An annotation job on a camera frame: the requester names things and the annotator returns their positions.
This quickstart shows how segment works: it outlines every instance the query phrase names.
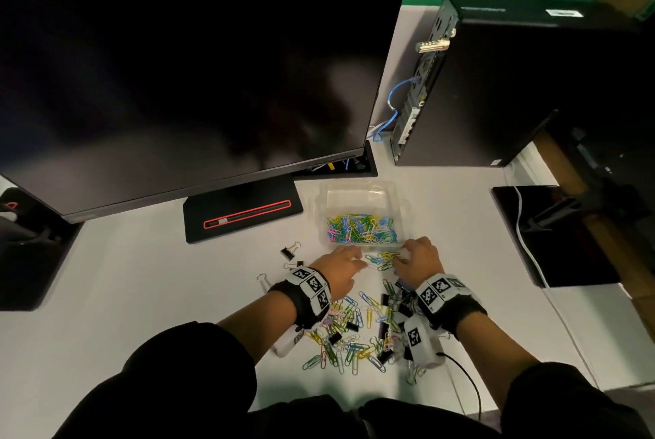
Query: person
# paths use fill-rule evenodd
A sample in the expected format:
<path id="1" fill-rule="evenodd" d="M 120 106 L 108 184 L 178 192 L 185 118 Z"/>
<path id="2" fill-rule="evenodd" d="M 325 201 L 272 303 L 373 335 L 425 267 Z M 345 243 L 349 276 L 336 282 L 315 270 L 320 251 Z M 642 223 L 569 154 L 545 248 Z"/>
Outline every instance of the person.
<path id="1" fill-rule="evenodd" d="M 435 274 L 444 273 L 428 238 L 408 240 L 404 247 L 410 259 L 397 259 L 394 266 L 412 288 L 421 289 Z M 357 247 L 338 247 L 309 271 L 320 272 L 332 299 L 340 299 L 352 289 L 353 276 L 366 267 L 361 257 Z M 298 320 L 307 305 L 296 299 L 290 284 L 276 286 L 218 324 L 192 322 L 145 342 L 119 374 L 78 404 L 55 438 L 499 435 L 458 413 L 388 398 L 343 411 L 332 397 L 315 396 L 249 413 L 257 390 L 255 365 L 294 323 L 316 319 L 309 313 L 307 320 Z M 503 435 L 651 437 L 635 410 L 612 402 L 576 368 L 540 363 L 471 296 L 457 299 L 464 302 L 444 304 L 440 321 L 466 349 L 502 410 Z"/>

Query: black monitor screen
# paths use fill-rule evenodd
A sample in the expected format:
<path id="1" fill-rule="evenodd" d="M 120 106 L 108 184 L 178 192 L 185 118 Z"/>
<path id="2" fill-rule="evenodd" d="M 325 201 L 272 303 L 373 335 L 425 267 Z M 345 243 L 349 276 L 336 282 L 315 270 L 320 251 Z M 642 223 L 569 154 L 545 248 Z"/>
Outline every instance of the black monitor screen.
<path id="1" fill-rule="evenodd" d="M 0 0 L 0 173 L 90 218 L 362 148 L 401 2 Z"/>

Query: black computer case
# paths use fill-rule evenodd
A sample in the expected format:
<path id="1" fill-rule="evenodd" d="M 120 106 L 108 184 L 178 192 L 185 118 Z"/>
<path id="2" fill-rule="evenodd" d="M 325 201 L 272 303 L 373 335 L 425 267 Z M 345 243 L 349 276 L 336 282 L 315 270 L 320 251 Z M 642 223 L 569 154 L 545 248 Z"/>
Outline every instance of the black computer case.
<path id="1" fill-rule="evenodd" d="M 391 145 L 399 166 L 504 166 L 558 111 L 607 106 L 612 71 L 637 36 L 610 5 L 443 0 Z"/>

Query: person's right arm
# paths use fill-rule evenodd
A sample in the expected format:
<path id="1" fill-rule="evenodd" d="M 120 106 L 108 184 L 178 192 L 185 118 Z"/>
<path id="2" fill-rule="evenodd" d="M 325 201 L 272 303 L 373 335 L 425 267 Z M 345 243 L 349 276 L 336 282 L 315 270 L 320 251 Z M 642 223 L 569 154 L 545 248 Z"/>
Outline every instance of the person's right arm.
<path id="1" fill-rule="evenodd" d="M 404 247 L 411 259 L 396 260 L 394 266 L 414 289 L 431 276 L 445 273 L 437 248 L 427 237 L 408 240 Z M 575 367 L 540 363 L 486 314 L 463 316 L 454 332 L 503 410 L 505 435 L 651 437 L 635 410 L 612 402 Z"/>

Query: plastic box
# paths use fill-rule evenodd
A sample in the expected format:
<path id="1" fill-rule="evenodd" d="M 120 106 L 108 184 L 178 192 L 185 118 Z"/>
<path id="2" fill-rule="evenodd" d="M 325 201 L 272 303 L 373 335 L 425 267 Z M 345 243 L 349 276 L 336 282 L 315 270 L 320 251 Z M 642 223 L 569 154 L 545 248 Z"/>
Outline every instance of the plastic box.
<path id="1" fill-rule="evenodd" d="M 369 179 L 333 181 L 324 183 L 318 197 L 318 221 L 321 241 L 324 244 L 358 245 L 365 248 L 393 249 L 405 242 L 400 201 L 396 186 L 391 182 Z M 393 220 L 396 239 L 391 242 L 332 242 L 328 232 L 328 218 L 343 215 L 376 215 Z"/>

